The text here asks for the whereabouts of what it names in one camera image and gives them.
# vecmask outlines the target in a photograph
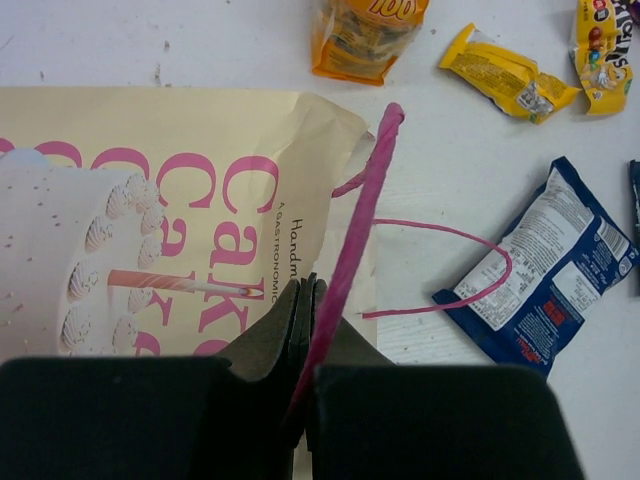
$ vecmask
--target white table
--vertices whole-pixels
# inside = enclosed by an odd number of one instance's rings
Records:
[[[433,0],[424,30],[385,88],[309,73],[311,0],[30,0],[2,2],[0,85],[154,85],[310,90],[372,123],[404,106],[379,215],[439,222],[496,238],[566,155],[630,233],[625,164],[640,150],[640,87],[624,113],[590,119],[586,99],[542,126],[515,121],[436,65],[473,21],[485,33],[577,84],[567,58],[574,0]],[[634,39],[632,65],[640,72]],[[443,234],[379,229],[379,305],[422,305],[483,248]],[[640,470],[640,302],[637,280],[612,290],[550,376],[586,473]],[[380,321],[379,346],[403,363],[488,363],[445,315]]]

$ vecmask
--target yellow snack package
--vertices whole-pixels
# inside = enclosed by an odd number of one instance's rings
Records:
[[[569,105],[580,89],[538,72],[533,60],[497,45],[469,24],[440,62],[489,97],[504,113],[540,124]]]
[[[383,85],[416,36],[429,0],[316,0],[311,37],[316,75]]]
[[[627,60],[632,32],[627,1],[578,0],[570,53],[591,102],[590,115],[624,110],[633,80]]]

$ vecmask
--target blue chip bag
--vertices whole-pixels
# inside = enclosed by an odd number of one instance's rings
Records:
[[[513,259],[507,282],[488,297],[447,314],[498,363],[548,375],[556,355],[578,332],[595,303],[640,263],[637,248],[562,157],[547,181],[504,233]],[[480,292],[506,270],[489,253],[438,304]]]

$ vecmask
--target printed cake image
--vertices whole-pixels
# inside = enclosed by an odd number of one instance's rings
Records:
[[[0,362],[117,355],[134,345],[151,288],[108,285],[162,253],[158,188],[126,170],[57,167],[35,150],[0,156]]]

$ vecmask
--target pink string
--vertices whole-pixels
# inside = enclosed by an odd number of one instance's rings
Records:
[[[391,103],[378,127],[378,142],[368,162],[367,178],[351,217],[344,245],[338,257],[338,266],[327,288],[325,300],[318,308],[309,353],[284,418],[285,429],[289,430],[296,439],[302,434],[304,428],[306,407],[313,388],[313,372],[327,356],[342,319],[342,311],[347,302],[353,278],[367,245],[378,197],[391,163],[396,136],[403,121],[402,108],[396,103]]]
[[[473,302],[477,302],[478,300],[486,297],[487,295],[490,295],[491,293],[495,292],[498,288],[500,288],[502,285],[504,285],[507,279],[509,278],[509,275],[511,275],[511,271],[513,270],[513,263],[511,261],[511,257],[505,250],[503,250],[497,245],[494,245],[491,242],[483,240],[482,238],[476,237],[475,235],[471,235],[469,233],[461,232],[460,230],[456,230],[455,228],[445,227],[442,225],[433,225],[430,223],[410,222],[407,220],[393,220],[388,218],[376,218],[373,221],[373,224],[374,225],[401,225],[404,227],[425,228],[428,230],[437,230],[439,232],[452,233],[460,237],[468,238],[475,242],[481,243],[482,245],[485,245],[491,248],[492,250],[495,250],[500,255],[502,255],[502,257],[507,262],[507,269],[505,270],[504,274],[493,285],[485,288],[481,292],[478,292],[475,295],[472,295],[471,297],[465,300],[448,303],[446,305],[436,305],[435,307],[420,307],[420,308],[410,308],[406,310],[382,310],[380,312],[367,312],[362,315],[362,318],[371,319],[371,318],[380,318],[380,317],[390,317],[393,315],[413,315],[416,313],[439,312],[442,310],[450,310],[453,308],[466,307],[467,305]]]
[[[300,379],[296,385],[291,403],[284,417],[284,428],[291,435],[291,438],[297,439],[304,429],[304,420],[306,408],[311,396],[313,387],[313,373],[315,368],[320,365],[329,352],[329,347],[333,341],[336,330],[342,320],[342,312],[347,301],[347,296],[351,291],[353,279],[355,277],[360,260],[367,245],[371,226],[377,225],[404,225],[408,227],[429,228],[465,238],[475,240],[496,250],[502,255],[507,262],[507,269],[504,275],[492,286],[482,292],[460,302],[449,305],[436,307],[417,308],[412,310],[388,310],[383,312],[370,312],[364,315],[365,318],[375,318],[388,315],[404,315],[411,313],[424,313],[436,310],[445,310],[450,308],[460,308],[477,301],[491,292],[495,291],[507,280],[511,273],[512,263],[507,252],[485,240],[460,232],[453,228],[443,227],[439,225],[429,225],[418,222],[409,222],[404,220],[378,219],[374,220],[375,209],[382,191],[382,185],[386,177],[387,170],[391,163],[393,150],[396,145],[396,137],[400,128],[400,124],[404,121],[404,112],[399,105],[391,103],[380,122],[378,127],[378,142],[371,153],[371,157],[367,162],[364,170],[352,178],[345,185],[334,190],[332,198],[340,197],[355,188],[362,185],[362,190],[354,214],[351,218],[349,228],[345,237],[344,245],[340,256],[338,257],[337,267],[329,283],[329,287],[325,294],[324,301],[318,308],[316,316],[316,324],[309,347],[309,353],[305,361]]]

